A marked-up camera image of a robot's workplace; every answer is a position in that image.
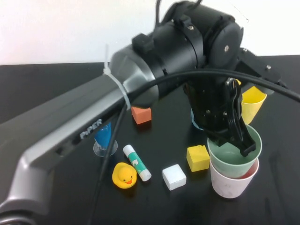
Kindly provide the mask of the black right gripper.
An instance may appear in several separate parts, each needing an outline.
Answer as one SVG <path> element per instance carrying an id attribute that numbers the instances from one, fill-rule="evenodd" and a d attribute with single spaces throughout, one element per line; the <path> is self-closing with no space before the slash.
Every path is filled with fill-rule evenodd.
<path id="1" fill-rule="evenodd" d="M 196 124 L 217 146 L 231 140 L 243 157 L 255 141 L 241 118 L 240 86 L 234 78 L 193 78 L 184 84 Z"/>

